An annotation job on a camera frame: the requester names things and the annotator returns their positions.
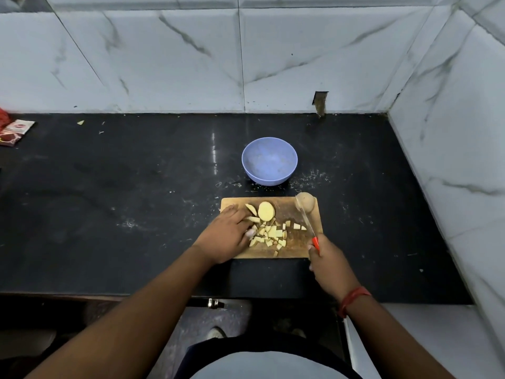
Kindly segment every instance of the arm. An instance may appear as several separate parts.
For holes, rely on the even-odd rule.
[[[249,243],[251,230],[246,230],[251,222],[244,220],[248,215],[234,206],[223,210],[170,267],[48,357],[27,378],[145,377],[203,275]]]
[[[337,246],[319,234],[321,254],[311,246],[311,270],[321,287],[340,303],[360,287],[348,261]],[[454,377],[370,296],[359,296],[346,308],[348,316],[382,378]]]

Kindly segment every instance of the kitchen counter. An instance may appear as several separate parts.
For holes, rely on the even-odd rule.
[[[16,148],[0,148],[0,292],[127,295],[192,244],[221,198],[308,191],[325,234],[379,301],[472,302],[386,116],[20,118],[38,123]],[[244,147],[263,136],[298,153],[279,186],[259,186],[242,168]],[[326,299],[308,267],[233,260],[194,295]]]

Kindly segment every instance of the red knife handle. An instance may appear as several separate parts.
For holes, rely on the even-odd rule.
[[[317,239],[316,236],[314,238],[312,238],[312,243],[314,244],[314,247],[316,248],[316,250],[318,252],[321,251],[321,250],[319,250],[319,240]]]

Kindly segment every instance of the person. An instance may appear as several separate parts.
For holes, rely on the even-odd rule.
[[[249,213],[224,209],[172,265],[80,332],[32,371],[29,379],[137,379],[146,377],[167,343],[191,292],[214,265],[249,243]],[[339,303],[361,287],[343,252],[319,234],[320,253],[309,245],[311,270]],[[345,308],[382,378],[453,378],[370,295]],[[243,335],[211,339],[188,349],[176,379],[194,377],[360,378],[324,347],[300,336]]]

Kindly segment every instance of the knife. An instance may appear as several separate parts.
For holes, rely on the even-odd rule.
[[[298,202],[298,207],[300,207],[301,215],[303,216],[305,224],[307,225],[307,231],[309,231],[311,233],[311,235],[313,236],[312,243],[314,244],[314,247],[317,249],[317,251],[319,253],[319,251],[320,251],[319,250],[319,240],[317,239],[316,233],[314,233],[314,229],[312,228],[312,224],[309,221],[309,218],[307,217],[304,207],[302,206],[300,199],[298,197],[296,197],[296,201]]]

